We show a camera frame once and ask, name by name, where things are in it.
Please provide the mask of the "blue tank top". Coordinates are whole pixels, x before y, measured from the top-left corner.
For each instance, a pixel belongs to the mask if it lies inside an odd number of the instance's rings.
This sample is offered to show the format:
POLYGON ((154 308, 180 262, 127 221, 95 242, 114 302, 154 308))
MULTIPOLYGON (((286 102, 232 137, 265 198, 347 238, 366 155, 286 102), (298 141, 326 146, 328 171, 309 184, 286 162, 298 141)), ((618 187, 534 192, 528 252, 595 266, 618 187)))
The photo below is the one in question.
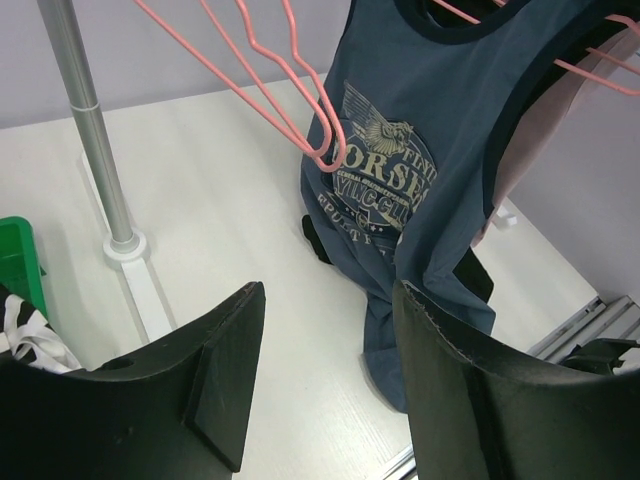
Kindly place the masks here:
POLYGON ((301 165, 304 233, 367 296, 363 357, 394 410, 407 401, 392 290, 406 281, 483 333, 494 284, 471 246, 486 226, 517 127, 544 94, 593 68, 591 48, 637 36, 611 21, 635 1, 355 1, 325 90, 346 138, 341 167, 301 165))

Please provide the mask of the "black tank top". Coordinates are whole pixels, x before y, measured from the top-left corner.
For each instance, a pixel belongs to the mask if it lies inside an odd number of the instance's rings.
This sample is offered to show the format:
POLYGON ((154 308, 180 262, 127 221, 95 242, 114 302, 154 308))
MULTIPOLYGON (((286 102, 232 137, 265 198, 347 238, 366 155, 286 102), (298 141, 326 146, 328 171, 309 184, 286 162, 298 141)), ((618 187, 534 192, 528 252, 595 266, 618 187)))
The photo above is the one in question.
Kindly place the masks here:
POLYGON ((330 263, 370 298, 406 280, 476 303, 492 282, 470 249, 488 213, 487 143, 520 63, 498 43, 524 2, 456 28, 430 1, 355 1, 326 77, 346 137, 332 172, 304 160, 301 194, 330 263))

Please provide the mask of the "mauve pink tank top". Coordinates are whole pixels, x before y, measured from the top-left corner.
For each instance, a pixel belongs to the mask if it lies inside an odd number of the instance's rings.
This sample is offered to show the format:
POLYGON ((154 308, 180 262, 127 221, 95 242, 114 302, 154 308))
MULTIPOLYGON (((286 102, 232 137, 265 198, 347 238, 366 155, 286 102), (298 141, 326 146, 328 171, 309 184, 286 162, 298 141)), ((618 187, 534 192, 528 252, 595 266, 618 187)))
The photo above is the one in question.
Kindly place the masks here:
MULTIPOLYGON (((626 61, 638 48, 639 37, 633 32, 620 32, 602 44, 598 50, 626 61)), ((608 77, 617 68, 613 63, 593 53, 588 54, 577 66, 604 77, 608 77)), ((548 145, 565 117, 595 88, 595 83, 588 82, 575 73, 566 72, 528 107, 520 118, 498 165, 492 199, 493 211, 474 237, 472 247, 483 239, 498 207, 548 145)))

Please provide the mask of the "striped black white shirt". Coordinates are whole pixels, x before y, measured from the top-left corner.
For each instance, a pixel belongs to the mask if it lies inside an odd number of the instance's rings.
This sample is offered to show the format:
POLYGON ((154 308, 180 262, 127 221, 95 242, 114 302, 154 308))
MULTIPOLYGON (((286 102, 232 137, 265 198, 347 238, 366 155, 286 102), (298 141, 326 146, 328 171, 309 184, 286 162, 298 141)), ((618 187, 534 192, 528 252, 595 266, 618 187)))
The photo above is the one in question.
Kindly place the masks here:
POLYGON ((45 316, 31 303, 1 286, 1 359, 16 360, 57 374, 81 364, 45 316))

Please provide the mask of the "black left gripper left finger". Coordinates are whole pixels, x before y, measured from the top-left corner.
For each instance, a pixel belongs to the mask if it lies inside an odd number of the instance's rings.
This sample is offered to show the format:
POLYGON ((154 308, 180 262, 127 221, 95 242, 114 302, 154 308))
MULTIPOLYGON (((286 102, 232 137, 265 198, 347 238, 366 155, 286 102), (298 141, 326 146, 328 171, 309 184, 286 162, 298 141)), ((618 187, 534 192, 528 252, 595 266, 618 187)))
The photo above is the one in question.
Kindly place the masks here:
POLYGON ((1 359, 5 479, 229 479, 242 465, 264 286, 95 370, 1 359))

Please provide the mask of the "pink hanger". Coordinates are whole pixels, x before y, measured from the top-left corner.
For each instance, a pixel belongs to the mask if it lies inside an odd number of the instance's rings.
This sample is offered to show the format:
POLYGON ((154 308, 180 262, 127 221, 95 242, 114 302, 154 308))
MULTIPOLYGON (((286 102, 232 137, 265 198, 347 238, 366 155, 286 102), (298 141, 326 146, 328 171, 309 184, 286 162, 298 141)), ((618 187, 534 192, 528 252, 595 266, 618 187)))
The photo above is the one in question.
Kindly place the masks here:
MULTIPOLYGON (((441 6, 442 8, 444 8, 445 10, 451 12, 452 14, 462 18, 464 21, 466 21, 467 23, 473 24, 473 25, 477 25, 480 24, 481 21, 474 17, 473 15, 468 14, 466 11, 461 10, 459 8, 457 8, 456 6, 454 6, 453 4, 451 4, 449 1, 442 1, 442 0, 433 0, 433 2, 439 6, 441 6)), ((627 17, 627 16, 623 16, 623 15, 618 15, 618 14, 612 14, 606 17, 606 19, 608 21, 611 22, 615 22, 615 23, 619 23, 622 25, 625 25, 629 30, 631 30, 635 36, 639 36, 639 25, 632 20, 631 18, 627 17)), ((617 67, 622 68, 628 72, 631 72, 635 75, 639 75, 639 69, 625 63, 624 61, 621 61, 619 59, 617 59, 616 57, 610 55, 609 53, 605 53, 603 51, 600 51, 598 49, 594 49, 592 47, 589 47, 587 49, 587 51, 594 56, 597 56, 601 59, 604 59, 610 63, 615 64, 617 67)), ((568 72, 574 73, 578 76, 583 77, 586 80, 598 83, 599 85, 602 85, 604 87, 607 87, 611 90, 614 90, 618 93, 630 96, 630 97, 638 97, 639 96, 639 90, 638 89, 631 89, 631 88, 627 88, 625 86, 622 86, 620 84, 617 84, 615 82, 612 82, 608 79, 605 79, 603 77, 600 77, 598 75, 595 75, 592 72, 589 72, 587 70, 584 70, 582 68, 579 68, 578 66, 569 64, 566 61, 563 60, 555 60, 554 64, 567 70, 568 72)))
MULTIPOLYGON (((142 102, 165 100, 199 93, 228 89, 211 70, 217 67, 254 102, 271 115, 278 113, 263 96, 232 50, 200 5, 202 1, 136 1, 132 8, 138 15, 141 77, 132 99, 142 102)), ((286 80, 293 91, 310 108, 286 74, 274 62, 259 55, 248 43, 238 1, 205 1, 226 30, 236 47, 253 67, 271 95, 306 137, 303 127, 293 118, 289 107, 276 99, 273 80, 286 80)), ((281 56, 295 71, 311 95, 319 98, 310 76, 292 58, 289 25, 283 1, 242 1, 246 4, 258 43, 281 56)), ((316 71, 319 78, 329 68, 346 19, 344 1, 288 1, 292 7, 298 32, 300 56, 316 71)), ((324 134, 307 141, 313 148, 322 144, 324 134)))
POLYGON ((291 47, 291 55, 295 63, 297 63, 311 78, 314 86, 317 89, 319 98, 315 99, 309 90, 302 84, 301 80, 292 69, 292 67, 278 54, 267 49, 260 43, 258 43, 255 36, 251 17, 246 4, 242 1, 236 3, 237 8, 240 11, 243 24, 246 31, 247 40, 249 46, 257 52, 259 55, 267 58, 268 60, 276 63, 281 70, 286 74, 288 79, 293 83, 299 93, 303 96, 305 101, 311 106, 315 112, 316 119, 320 122, 323 130, 322 144, 318 148, 313 148, 307 141, 306 137, 300 132, 296 125, 292 122, 289 116, 282 109, 280 104, 271 95, 265 84, 261 81, 253 67, 246 60, 244 55, 236 47, 235 43, 231 40, 231 37, 227 34, 226 30, 222 27, 211 7, 207 2, 202 1, 200 3, 205 13, 213 23, 214 27, 218 30, 223 40, 232 50, 236 58, 239 60, 245 71, 254 80, 255 85, 259 88, 263 96, 268 100, 271 106, 278 113, 277 116, 271 115, 263 107, 254 102, 250 97, 232 82, 226 75, 224 75, 217 67, 211 66, 210 70, 225 83, 236 95, 238 95, 246 104, 252 107, 258 112, 267 122, 276 128, 279 133, 284 135, 292 144, 297 146, 306 156, 311 158, 316 166, 325 173, 332 173, 342 165, 343 160, 346 157, 346 139, 344 130, 340 126, 336 111, 334 110, 331 101, 324 89, 324 86, 316 73, 316 71, 300 56, 298 50, 298 32, 295 16, 290 3, 286 0, 282 2, 284 13, 289 25, 289 39, 291 47))

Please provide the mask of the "silver clothes rack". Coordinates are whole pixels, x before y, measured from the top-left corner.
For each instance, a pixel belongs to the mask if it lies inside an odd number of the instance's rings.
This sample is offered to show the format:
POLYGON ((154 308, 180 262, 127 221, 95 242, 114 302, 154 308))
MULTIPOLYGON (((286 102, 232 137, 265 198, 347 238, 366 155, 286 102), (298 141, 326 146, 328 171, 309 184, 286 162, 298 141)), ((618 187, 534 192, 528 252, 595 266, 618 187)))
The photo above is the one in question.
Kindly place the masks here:
POLYGON ((141 338, 156 341, 171 333, 173 326, 148 266, 148 239, 131 222, 73 3, 39 1, 37 5, 109 230, 103 242, 106 262, 124 275, 141 338))

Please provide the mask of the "green plastic bin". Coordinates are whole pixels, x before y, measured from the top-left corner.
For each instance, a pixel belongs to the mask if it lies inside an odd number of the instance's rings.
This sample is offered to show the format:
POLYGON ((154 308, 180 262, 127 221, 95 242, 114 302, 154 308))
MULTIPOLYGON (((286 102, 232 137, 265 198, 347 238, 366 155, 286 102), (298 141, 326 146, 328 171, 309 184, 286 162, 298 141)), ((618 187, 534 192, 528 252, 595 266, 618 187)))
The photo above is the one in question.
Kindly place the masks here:
POLYGON ((48 316, 41 268, 31 224, 19 216, 1 219, 1 284, 48 316))

